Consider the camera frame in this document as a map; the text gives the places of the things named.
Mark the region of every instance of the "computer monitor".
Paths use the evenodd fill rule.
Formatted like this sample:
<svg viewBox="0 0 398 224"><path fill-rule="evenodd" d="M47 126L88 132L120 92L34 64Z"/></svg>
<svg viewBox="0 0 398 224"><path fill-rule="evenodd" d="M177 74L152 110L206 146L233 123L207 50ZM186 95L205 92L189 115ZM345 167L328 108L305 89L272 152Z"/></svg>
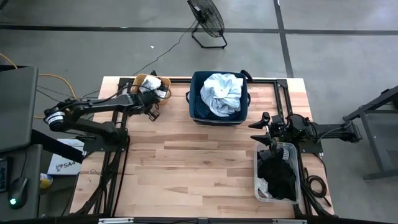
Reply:
<svg viewBox="0 0 398 224"><path fill-rule="evenodd" d="M38 73L0 66L0 152L30 143Z"/></svg>

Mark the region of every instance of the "white label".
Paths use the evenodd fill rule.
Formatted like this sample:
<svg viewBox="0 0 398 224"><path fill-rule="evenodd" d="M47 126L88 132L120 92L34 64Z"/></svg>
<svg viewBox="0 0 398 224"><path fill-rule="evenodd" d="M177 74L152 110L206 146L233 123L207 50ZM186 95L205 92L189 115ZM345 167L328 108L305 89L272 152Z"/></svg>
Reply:
<svg viewBox="0 0 398 224"><path fill-rule="evenodd" d="M51 119L49 119L49 124L51 124L54 121L58 121L59 119L63 119L63 117L62 116L56 116L54 118L51 118Z"/></svg>

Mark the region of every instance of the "black strap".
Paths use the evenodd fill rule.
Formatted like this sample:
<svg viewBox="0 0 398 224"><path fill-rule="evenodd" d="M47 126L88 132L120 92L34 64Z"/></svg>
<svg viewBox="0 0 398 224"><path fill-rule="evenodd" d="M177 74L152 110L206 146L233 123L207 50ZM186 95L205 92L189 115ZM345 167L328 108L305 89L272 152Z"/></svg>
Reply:
<svg viewBox="0 0 398 224"><path fill-rule="evenodd" d="M189 95L189 91L185 93L185 99L189 103L188 95Z"/></svg>
<svg viewBox="0 0 398 224"><path fill-rule="evenodd" d="M249 74L249 72L247 72L246 70L241 70L241 73L248 78L249 82L253 82L253 77Z"/></svg>
<svg viewBox="0 0 398 224"><path fill-rule="evenodd" d="M250 94L248 93L248 106L250 106L250 102L251 102L251 96L250 96Z"/></svg>

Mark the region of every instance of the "computer mouse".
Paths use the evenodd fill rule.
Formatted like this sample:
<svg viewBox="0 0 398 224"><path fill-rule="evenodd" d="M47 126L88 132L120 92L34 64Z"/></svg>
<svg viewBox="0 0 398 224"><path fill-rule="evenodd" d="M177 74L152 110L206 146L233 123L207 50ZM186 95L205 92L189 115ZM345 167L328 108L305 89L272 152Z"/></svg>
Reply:
<svg viewBox="0 0 398 224"><path fill-rule="evenodd" d="M27 178L20 177L10 184L8 203L12 209L22 208L27 201Z"/></svg>

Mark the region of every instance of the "clear plastic bin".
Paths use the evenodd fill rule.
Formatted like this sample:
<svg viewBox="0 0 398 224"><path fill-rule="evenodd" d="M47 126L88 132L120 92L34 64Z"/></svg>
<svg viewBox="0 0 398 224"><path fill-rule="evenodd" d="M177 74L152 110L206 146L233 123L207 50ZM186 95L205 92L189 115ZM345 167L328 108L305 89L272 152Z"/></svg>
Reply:
<svg viewBox="0 0 398 224"><path fill-rule="evenodd" d="M261 144L259 142L256 143L254 146L254 195L256 198L262 202L274 202L274 203L291 203L291 204L297 204L300 199L301 199L301 188L300 188L300 176L299 176L299 164L297 161L297 150L296 147L294 147L293 144L291 143L286 143L286 142L278 142L278 148L283 147L284 149L289 150L289 160L288 163L290 164L290 167L294 170L294 173L296 175L296 201L293 202L289 199L283 199L283 200L278 200L275 198L266 198L261 197L259 195L259 190L258 190L258 183L257 183L257 152L263 151L263 150L269 150L269 147L265 146L264 144Z"/></svg>

